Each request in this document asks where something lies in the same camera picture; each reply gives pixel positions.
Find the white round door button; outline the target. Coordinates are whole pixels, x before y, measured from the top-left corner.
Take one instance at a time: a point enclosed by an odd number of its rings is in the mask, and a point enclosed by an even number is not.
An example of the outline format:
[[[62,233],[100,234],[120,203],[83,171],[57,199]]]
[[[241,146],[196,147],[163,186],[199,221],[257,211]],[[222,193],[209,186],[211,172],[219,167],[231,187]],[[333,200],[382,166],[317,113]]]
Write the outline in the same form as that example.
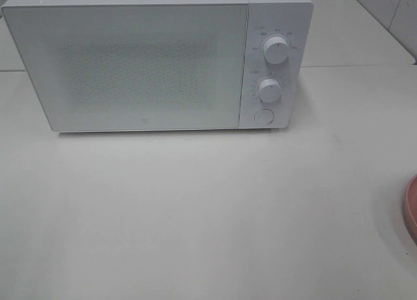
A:
[[[262,109],[255,113],[254,120],[260,125],[269,125],[274,120],[274,112],[269,109]]]

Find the white round knob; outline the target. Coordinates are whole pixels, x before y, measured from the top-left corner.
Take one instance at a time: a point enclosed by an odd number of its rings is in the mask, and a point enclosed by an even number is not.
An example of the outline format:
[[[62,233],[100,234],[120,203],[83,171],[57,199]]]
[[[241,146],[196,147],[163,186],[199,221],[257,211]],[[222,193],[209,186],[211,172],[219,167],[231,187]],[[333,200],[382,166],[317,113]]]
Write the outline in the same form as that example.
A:
[[[258,84],[257,93],[261,102],[273,103],[281,98],[282,87],[276,79],[268,78]]]
[[[289,57],[291,49],[289,39],[283,34],[273,34],[265,39],[262,51],[267,63],[278,65]]]

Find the upper white round knob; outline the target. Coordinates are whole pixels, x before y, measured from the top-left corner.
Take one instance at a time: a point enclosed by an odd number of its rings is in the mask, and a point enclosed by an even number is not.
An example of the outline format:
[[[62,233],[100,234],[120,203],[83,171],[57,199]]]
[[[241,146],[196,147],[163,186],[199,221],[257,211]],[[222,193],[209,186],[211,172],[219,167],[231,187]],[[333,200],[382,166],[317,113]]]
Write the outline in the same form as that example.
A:
[[[267,63],[278,65],[289,57],[291,49],[289,39],[283,34],[273,34],[265,39],[262,51]]]

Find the white microwave door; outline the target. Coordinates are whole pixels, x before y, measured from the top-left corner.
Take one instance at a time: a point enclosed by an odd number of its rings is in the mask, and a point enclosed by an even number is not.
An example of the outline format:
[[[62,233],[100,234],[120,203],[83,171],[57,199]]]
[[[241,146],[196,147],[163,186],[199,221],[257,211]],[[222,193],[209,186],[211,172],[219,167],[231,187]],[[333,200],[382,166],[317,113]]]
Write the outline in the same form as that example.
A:
[[[7,7],[57,132],[235,128],[246,5]]]

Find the pink round plate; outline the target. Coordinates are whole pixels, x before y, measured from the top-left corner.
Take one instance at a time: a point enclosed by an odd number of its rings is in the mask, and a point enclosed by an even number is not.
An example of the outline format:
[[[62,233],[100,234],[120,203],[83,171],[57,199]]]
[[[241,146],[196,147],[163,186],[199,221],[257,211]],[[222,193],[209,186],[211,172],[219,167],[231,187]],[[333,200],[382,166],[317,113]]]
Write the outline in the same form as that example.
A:
[[[403,213],[409,233],[413,238],[416,238],[416,176],[410,180],[407,186],[403,200]]]

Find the lower white round knob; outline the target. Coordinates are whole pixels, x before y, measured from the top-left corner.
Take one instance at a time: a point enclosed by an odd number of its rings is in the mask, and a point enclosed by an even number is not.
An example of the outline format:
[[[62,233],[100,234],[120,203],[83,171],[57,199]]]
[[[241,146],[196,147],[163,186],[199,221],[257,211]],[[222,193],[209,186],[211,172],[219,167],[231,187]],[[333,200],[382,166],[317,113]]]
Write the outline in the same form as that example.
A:
[[[261,102],[273,103],[281,98],[282,87],[276,79],[268,78],[258,84],[257,93]]]

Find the white microwave oven body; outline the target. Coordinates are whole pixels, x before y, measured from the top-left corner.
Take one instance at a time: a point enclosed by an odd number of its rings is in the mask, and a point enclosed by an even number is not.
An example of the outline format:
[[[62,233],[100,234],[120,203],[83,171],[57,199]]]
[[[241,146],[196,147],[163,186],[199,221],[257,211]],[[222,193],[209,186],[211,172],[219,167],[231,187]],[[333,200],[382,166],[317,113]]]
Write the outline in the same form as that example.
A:
[[[175,5],[246,5],[247,7],[246,39],[244,41],[242,87],[237,127],[180,130],[285,128],[289,124],[295,99],[298,73],[313,13],[311,0],[6,0],[1,8],[1,12],[7,25],[4,14],[4,10],[7,7]],[[289,57],[284,62],[272,65],[265,61],[262,44],[266,38],[278,33],[285,35],[289,39],[291,49],[289,50]],[[281,98],[277,102],[261,102],[257,93],[258,84],[268,78],[276,79],[282,87]],[[255,122],[255,113],[262,109],[269,109],[274,112],[274,120],[271,124],[260,125]]]

